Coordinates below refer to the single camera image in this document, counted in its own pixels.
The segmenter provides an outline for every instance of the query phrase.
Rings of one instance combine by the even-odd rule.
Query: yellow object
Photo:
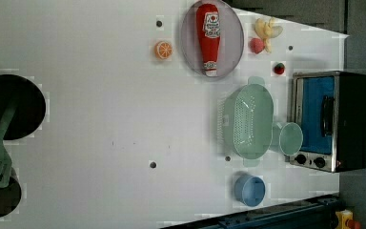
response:
[[[154,47],[155,55],[159,59],[167,59],[173,53],[173,47],[171,43],[167,41],[159,41]]]
[[[338,226],[336,229],[351,229],[346,226],[347,219],[353,219],[353,213],[349,210],[344,210],[341,212],[335,212],[338,218]]]
[[[278,37],[282,31],[282,27],[275,27],[275,19],[272,17],[269,23],[265,22],[263,19],[258,18],[254,24],[254,30],[256,34],[263,40],[266,52],[272,52],[272,44],[270,42],[271,38]]]

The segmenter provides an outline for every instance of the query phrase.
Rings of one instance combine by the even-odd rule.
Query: gray plate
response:
[[[181,28],[180,42],[189,66],[197,73],[206,75],[203,70],[203,57],[195,24],[195,13],[202,4],[201,1],[196,2],[186,13]],[[220,0],[214,0],[213,4],[218,8],[221,29],[216,75],[225,76],[232,72],[240,61],[243,53],[244,34],[239,18],[230,6]]]

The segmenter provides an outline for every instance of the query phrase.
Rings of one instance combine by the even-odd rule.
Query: orange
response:
[[[171,43],[167,41],[159,41],[155,45],[155,55],[159,59],[167,59],[173,53],[173,47]]]

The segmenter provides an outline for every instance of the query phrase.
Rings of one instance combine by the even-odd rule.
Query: oven door handle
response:
[[[320,130],[322,136],[332,135],[334,102],[335,99],[333,97],[327,95],[323,96],[320,112]]]

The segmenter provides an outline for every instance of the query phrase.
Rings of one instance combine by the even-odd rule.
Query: spatula handle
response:
[[[10,99],[9,104],[2,115],[0,121],[0,140],[4,139],[11,120],[13,119],[14,113],[16,112],[16,108],[19,103],[20,94],[21,92],[19,92],[19,90],[16,90],[13,93],[13,97]]]

